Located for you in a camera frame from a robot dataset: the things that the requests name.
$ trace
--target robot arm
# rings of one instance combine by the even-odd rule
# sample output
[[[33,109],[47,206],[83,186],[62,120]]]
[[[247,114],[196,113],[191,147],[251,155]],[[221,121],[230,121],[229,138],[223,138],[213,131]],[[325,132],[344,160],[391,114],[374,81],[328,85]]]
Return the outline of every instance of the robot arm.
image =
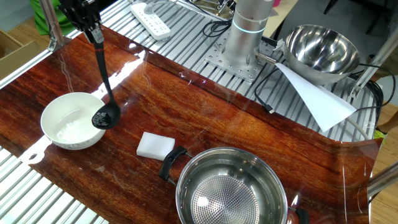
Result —
[[[77,30],[84,32],[90,43],[104,42],[100,9],[95,0],[60,0],[58,9]]]

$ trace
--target black ladle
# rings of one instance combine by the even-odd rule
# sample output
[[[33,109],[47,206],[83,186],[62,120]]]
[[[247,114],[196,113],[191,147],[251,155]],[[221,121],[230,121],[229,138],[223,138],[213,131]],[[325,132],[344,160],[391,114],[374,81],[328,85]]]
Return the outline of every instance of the black ladle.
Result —
[[[93,126],[98,129],[111,129],[120,120],[121,110],[113,97],[111,85],[106,72],[104,44],[94,42],[95,55],[99,66],[102,81],[104,82],[106,91],[108,91],[109,102],[101,107],[91,119]]]

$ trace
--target cardboard box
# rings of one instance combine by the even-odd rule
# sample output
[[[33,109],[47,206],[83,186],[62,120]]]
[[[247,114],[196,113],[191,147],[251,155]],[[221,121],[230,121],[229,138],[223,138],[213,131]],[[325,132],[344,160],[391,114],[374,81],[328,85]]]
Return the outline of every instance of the cardboard box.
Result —
[[[22,45],[0,30],[0,80],[23,66],[41,52],[36,42]]]

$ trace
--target metal grating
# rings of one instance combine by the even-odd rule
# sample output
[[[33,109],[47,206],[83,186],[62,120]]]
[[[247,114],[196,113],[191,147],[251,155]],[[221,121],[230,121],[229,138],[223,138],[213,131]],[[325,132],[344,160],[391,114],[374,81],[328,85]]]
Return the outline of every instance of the metal grating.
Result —
[[[274,68],[272,65],[266,65],[259,79],[248,83],[206,63],[204,58],[208,49],[215,43],[220,44],[217,38],[207,38],[201,33],[202,27],[213,18],[198,13],[185,2],[154,8],[156,14],[172,31],[169,40],[158,42],[134,18],[130,12],[130,5],[129,1],[120,0],[101,12],[104,25],[247,98],[255,99],[254,88],[261,78]],[[75,30],[68,36],[76,37],[78,34],[79,32]],[[280,61],[282,54],[273,52],[272,49],[273,47],[264,44],[261,52]],[[50,54],[48,50],[42,52],[2,80],[0,88]],[[350,79],[342,80],[334,87],[333,93],[348,100],[348,90],[352,82]],[[327,85],[325,88],[332,90],[333,87]],[[274,107],[277,113],[320,132],[308,108],[280,72],[275,72],[264,82],[259,95],[263,101]],[[350,103],[356,108],[375,104],[370,91],[366,89]],[[374,110],[360,111],[352,115],[351,119],[363,127],[369,136],[373,135],[376,123]],[[359,132],[346,121],[321,134],[337,141],[363,140]],[[108,222],[0,147],[0,223],[102,224]]]

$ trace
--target stainless steel pot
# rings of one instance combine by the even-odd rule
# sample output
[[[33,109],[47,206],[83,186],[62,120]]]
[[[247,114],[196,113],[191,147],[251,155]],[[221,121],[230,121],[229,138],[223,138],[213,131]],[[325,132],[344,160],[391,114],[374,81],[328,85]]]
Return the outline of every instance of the stainless steel pot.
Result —
[[[183,147],[174,149],[159,176],[173,183],[169,170],[186,153]],[[288,206],[280,180],[264,161],[244,150],[220,147],[200,153],[185,166],[176,186],[182,223],[286,223]],[[306,211],[296,213],[300,223],[308,223]]]
[[[359,53],[346,37],[331,29],[302,25],[286,37],[289,68],[309,82],[322,85],[346,78],[359,65]]]

